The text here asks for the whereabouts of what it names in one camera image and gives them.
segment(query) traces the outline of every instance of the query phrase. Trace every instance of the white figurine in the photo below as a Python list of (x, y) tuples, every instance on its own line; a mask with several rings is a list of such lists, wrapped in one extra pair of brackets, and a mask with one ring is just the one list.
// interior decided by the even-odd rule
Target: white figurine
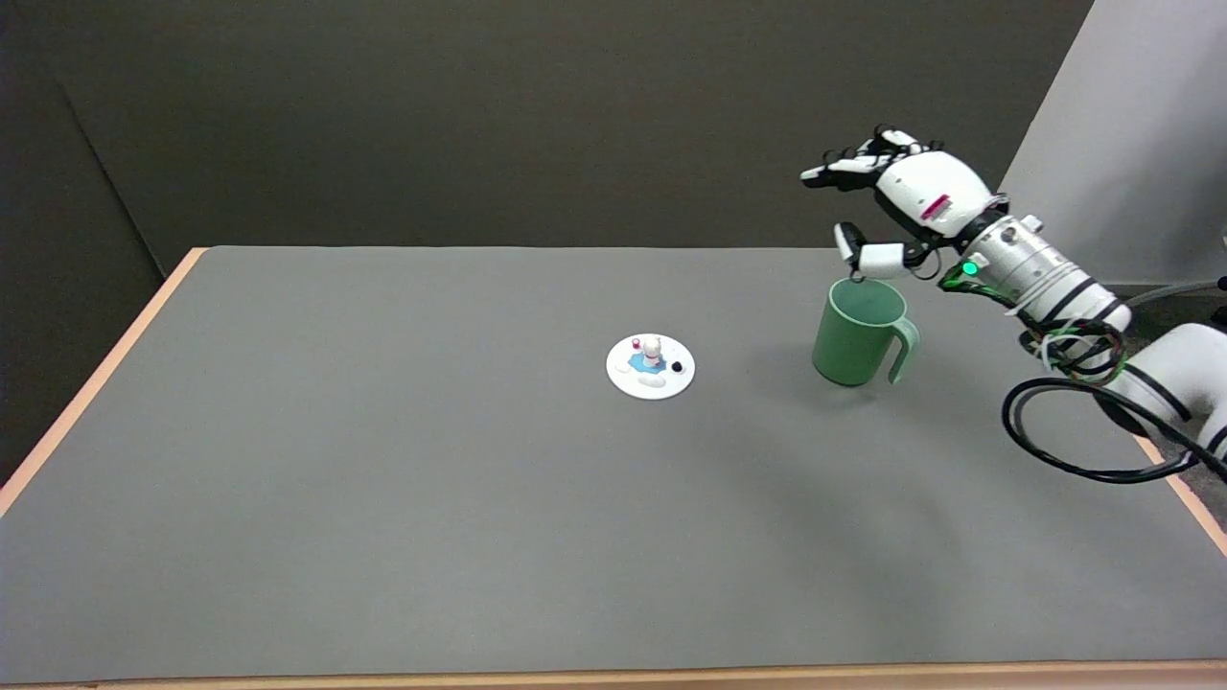
[(660, 338), (649, 335), (643, 341), (643, 365), (653, 368), (660, 366)]

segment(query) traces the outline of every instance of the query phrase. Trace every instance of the green mug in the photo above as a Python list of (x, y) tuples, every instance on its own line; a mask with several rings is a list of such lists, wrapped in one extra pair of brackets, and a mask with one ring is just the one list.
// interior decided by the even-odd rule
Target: green mug
[(814, 340), (814, 368), (840, 386), (863, 386), (877, 373), (891, 340), (899, 354), (887, 379), (898, 383), (903, 365), (920, 344), (920, 331), (904, 318), (908, 303), (898, 290), (879, 280), (840, 280), (827, 292), (818, 336)]

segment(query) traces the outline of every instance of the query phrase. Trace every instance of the white wall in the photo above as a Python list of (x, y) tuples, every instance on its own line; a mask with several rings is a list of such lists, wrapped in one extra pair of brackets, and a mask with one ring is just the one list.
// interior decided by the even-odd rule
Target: white wall
[(1227, 275), (1227, 0), (1097, 0), (1001, 189), (1103, 282)]

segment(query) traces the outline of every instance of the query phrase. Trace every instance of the blue base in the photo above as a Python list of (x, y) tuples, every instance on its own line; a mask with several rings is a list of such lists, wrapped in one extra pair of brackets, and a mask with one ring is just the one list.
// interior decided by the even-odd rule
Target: blue base
[(628, 363), (631, 365), (631, 368), (639, 373), (660, 373), (665, 371), (665, 365), (669, 362), (666, 362), (664, 357), (660, 357), (660, 366), (649, 367), (643, 363), (643, 352), (636, 352), (634, 355), (631, 355), (631, 361)]

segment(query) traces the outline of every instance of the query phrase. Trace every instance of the wooden table edge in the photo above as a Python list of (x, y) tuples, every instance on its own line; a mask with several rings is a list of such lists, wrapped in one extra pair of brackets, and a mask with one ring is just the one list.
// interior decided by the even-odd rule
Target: wooden table edge
[(883, 664), (625, 672), (313, 675), (190, 678), (0, 685), (6, 690), (548, 690), (599, 686), (715, 688), (717, 690), (854, 690), (890, 688), (1010, 689), (1128, 688), (1139, 683), (1182, 688), (1227, 686), (1227, 659), (1164, 662), (1018, 662)]
[(101, 390), (103, 384), (107, 383), (110, 374), (115, 372), (119, 363), (124, 361), (124, 357), (128, 356), (128, 351), (133, 349), (136, 340), (145, 333), (145, 329), (148, 328), (153, 317), (162, 311), (162, 306), (171, 298), (171, 295), (174, 293), (177, 287), (179, 287), (179, 284), (183, 282), (183, 279), (188, 275), (188, 271), (191, 270), (191, 266), (196, 265), (196, 262), (200, 260), (200, 257), (204, 255), (205, 250), (206, 249), (202, 247), (189, 250), (183, 260), (179, 262), (179, 265), (171, 271), (166, 282), (163, 282), (162, 286), (158, 287), (157, 292), (153, 293), (153, 298), (145, 304), (141, 313), (136, 316), (136, 320), (128, 327), (128, 330), (125, 330), (124, 335), (119, 338), (115, 346), (110, 349), (110, 352), (107, 352), (102, 363), (98, 365), (98, 368), (94, 370), (92, 374), (90, 374), (90, 378), (86, 379), (85, 386), (82, 386), (81, 390), (79, 390), (72, 398), (72, 401), (64, 408), (60, 416), (55, 419), (52, 427), (47, 430), (47, 433), (44, 433), (34, 446), (34, 449), (26, 455), (26, 459), (22, 460), (20, 465), (17, 465), (17, 470), (12, 473), (9, 481), (6, 481), (4, 486), (0, 486), (0, 518), (9, 512), (9, 508), (12, 507), (17, 496), (20, 496), (26, 486), (29, 485), (29, 481), (34, 479), (34, 474), (42, 469), (47, 458), (55, 452), (55, 448), (60, 444), (60, 441), (64, 441), (64, 437), (67, 435), (69, 430), (72, 428), (72, 425), (81, 419), (81, 414), (85, 413), (85, 409), (93, 401), (94, 395), (97, 395), (98, 390)]
[[(60, 441), (81, 417), (94, 395), (145, 333), (183, 279), (207, 252), (198, 247), (188, 252), (174, 271), (167, 276), (150, 302), (141, 309), (124, 335), (107, 354), (81, 390), (64, 409), (55, 424), (17, 467), (9, 481), (0, 486), (0, 518), (12, 507), (17, 496), (29, 485), (43, 463), (55, 452)], [(1150, 440), (1135, 437), (1146, 457), (1155, 464), (1163, 462), (1158, 448)], [(1227, 557), (1227, 534), (1215, 521), (1205, 503), (1177, 475), (1167, 478), (1194, 519)], [(734, 690), (790, 690), (794, 688), (904, 688), (920, 683), (929, 688), (995, 688), (1033, 686), (1036, 683), (1056, 683), (1058, 686), (1137, 683), (1145, 678), (1180, 683), (1222, 683), (1227, 685), (1227, 659), (1190, 659), (1162, 662), (1026, 662), (985, 664), (886, 664), (788, 667), (757, 669), (687, 669), (663, 672), (590, 672), (545, 674), (444, 674), (444, 675), (337, 675), (296, 678), (227, 678), (179, 680), (114, 680), (37, 685), (0, 685), (16, 688), (75, 688), (115, 690), (395, 690), (399, 688), (502, 688), (533, 689), (556, 685), (681, 685), (702, 683), (724, 685)]]

